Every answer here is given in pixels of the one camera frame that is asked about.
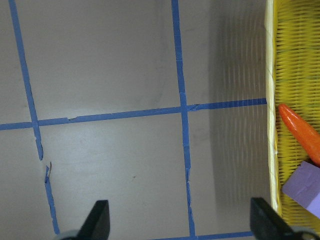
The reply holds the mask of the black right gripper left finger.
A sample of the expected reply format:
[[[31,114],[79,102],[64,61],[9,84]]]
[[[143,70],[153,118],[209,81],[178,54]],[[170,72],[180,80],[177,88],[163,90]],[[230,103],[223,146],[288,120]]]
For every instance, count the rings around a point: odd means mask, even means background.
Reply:
[[[95,202],[76,235],[77,240],[107,240],[110,235],[110,210],[108,200]]]

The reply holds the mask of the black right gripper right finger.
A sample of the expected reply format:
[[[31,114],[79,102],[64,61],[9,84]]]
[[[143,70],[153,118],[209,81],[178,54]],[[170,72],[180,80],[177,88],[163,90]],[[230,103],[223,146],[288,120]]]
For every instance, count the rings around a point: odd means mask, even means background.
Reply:
[[[256,240],[294,240],[295,232],[262,197],[250,199],[250,230]]]

